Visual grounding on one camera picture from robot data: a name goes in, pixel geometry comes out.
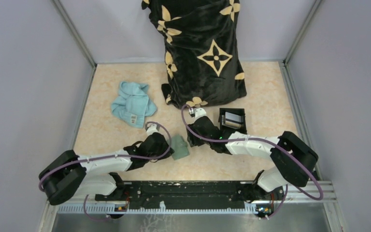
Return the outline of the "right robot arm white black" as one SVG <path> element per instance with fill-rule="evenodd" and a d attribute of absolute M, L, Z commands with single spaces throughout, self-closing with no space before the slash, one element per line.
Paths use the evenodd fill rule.
<path fill-rule="evenodd" d="M 304 191 L 309 181 L 321 187 L 312 174 L 318 155 L 290 131 L 277 137 L 254 137 L 238 131 L 221 131 L 207 116 L 197 116 L 187 131 L 199 143 L 207 143 L 217 153 L 248 155 L 273 162 L 274 167 L 261 171 L 253 185 L 253 194 L 266 199 L 276 188 L 291 184 Z"/>

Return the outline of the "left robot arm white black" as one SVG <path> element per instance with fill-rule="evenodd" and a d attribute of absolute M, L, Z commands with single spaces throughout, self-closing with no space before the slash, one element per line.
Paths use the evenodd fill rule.
<path fill-rule="evenodd" d="M 39 190 L 51 205 L 87 195 L 93 195 L 97 201 L 121 200 L 126 186 L 119 172 L 168 158 L 173 154 L 171 144 L 172 138 L 153 132 L 144 141 L 109 154 L 79 156 L 74 150 L 67 150 L 39 174 Z"/>

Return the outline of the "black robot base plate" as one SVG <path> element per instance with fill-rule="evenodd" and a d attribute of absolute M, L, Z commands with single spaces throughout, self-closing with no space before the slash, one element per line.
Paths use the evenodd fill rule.
<path fill-rule="evenodd" d="M 129 209 L 158 209 L 164 202 L 169 210 L 244 209 L 245 204 L 281 200 L 282 187 L 266 193 L 252 181 L 132 181 L 125 182 L 108 196 L 96 201 L 128 202 Z"/>

